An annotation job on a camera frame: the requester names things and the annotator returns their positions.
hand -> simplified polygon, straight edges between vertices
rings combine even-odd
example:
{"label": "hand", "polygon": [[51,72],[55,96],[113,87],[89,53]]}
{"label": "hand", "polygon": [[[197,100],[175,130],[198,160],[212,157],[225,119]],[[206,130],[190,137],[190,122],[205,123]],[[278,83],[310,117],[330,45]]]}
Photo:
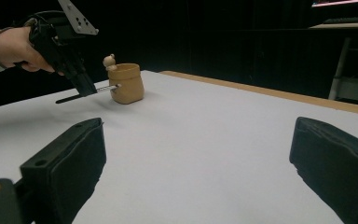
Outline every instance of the hand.
{"label": "hand", "polygon": [[54,72],[53,67],[32,47],[30,31],[31,27],[20,27],[0,34],[0,63],[7,68],[14,67],[14,63],[22,63],[21,67],[29,72],[39,69]]}

dark wall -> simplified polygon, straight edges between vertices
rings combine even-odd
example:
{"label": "dark wall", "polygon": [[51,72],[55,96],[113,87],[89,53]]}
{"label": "dark wall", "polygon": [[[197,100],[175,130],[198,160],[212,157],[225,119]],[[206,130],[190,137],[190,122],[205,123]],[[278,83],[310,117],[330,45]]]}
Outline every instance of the dark wall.
{"label": "dark wall", "polygon": [[[173,70],[324,98],[343,37],[249,31],[306,29],[329,18],[358,16],[358,7],[313,10],[311,0],[72,2],[100,30],[81,45],[94,82],[107,79],[102,60],[114,53],[117,63],[138,63],[143,70]],[[0,0],[0,28],[45,10],[62,9],[57,0]],[[57,74],[10,68],[0,73],[0,105],[72,88]]]}

white tabletop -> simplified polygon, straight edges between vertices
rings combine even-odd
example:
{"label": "white tabletop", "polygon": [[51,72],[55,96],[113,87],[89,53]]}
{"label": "white tabletop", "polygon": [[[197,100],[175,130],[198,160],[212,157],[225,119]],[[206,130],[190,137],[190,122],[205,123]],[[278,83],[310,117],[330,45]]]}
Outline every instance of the white tabletop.
{"label": "white tabletop", "polygon": [[[72,125],[102,118],[100,182],[74,223],[342,223],[296,173],[296,118],[358,137],[358,114],[143,71],[145,98],[63,91],[0,106],[0,177]],[[107,85],[107,81],[96,84]]]}

metal rod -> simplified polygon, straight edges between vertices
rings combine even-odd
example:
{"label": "metal rod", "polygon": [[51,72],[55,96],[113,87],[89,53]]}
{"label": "metal rod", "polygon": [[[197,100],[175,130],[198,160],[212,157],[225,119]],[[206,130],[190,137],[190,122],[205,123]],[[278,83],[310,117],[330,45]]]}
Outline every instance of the metal rod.
{"label": "metal rod", "polygon": [[[121,87],[120,84],[116,84],[116,85],[114,85],[114,86],[102,87],[102,88],[97,89],[97,92],[95,92],[95,93],[99,93],[99,92],[102,92],[102,91],[113,91],[113,90],[115,90],[115,89],[117,89],[117,88],[119,88],[119,87]],[[70,96],[70,97],[63,98],[63,99],[61,99],[61,100],[56,101],[56,104],[57,104],[57,105],[58,105],[58,104],[62,104],[62,103],[65,103],[65,102],[68,102],[68,101],[73,101],[73,100],[75,100],[75,99],[79,99],[79,98],[82,98],[82,97],[83,97],[83,96],[80,95],[80,94],[74,95],[74,96]]]}

table edge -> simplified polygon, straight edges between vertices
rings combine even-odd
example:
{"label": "table edge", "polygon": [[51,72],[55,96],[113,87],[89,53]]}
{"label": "table edge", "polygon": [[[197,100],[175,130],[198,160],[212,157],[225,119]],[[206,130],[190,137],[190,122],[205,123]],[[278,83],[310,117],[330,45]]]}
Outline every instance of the table edge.
{"label": "table edge", "polygon": [[313,97],[313,96],[301,95],[301,94],[291,93],[291,92],[287,92],[287,91],[276,91],[276,90],[267,89],[267,88],[250,86],[250,85],[245,85],[245,84],[240,84],[240,83],[236,83],[236,82],[230,82],[230,81],[225,81],[225,80],[220,80],[220,79],[215,79],[215,78],[210,78],[210,77],[200,77],[200,76],[195,76],[195,75],[190,75],[190,74],[185,74],[185,73],[180,73],[180,72],[174,72],[174,71],[161,71],[159,73],[163,74],[163,75],[167,75],[167,76],[186,78],[186,79],[190,79],[190,80],[195,80],[195,81],[210,83],[210,84],[214,84],[214,85],[235,88],[235,89],[244,90],[244,91],[252,91],[252,92],[257,92],[257,93],[261,93],[261,94],[265,94],[265,95],[269,95],[269,96],[280,97],[280,98],[287,99],[287,100],[298,101],[298,102],[311,104],[311,105],[319,105],[319,106],[323,106],[323,107],[328,107],[328,108],[333,108],[336,110],[343,110],[343,111],[348,111],[348,112],[358,114],[358,105],[354,105],[354,104],[343,103],[343,102],[338,102],[338,101],[333,101],[333,100],[328,100],[328,99],[323,99],[323,98],[318,98],[318,97]]}

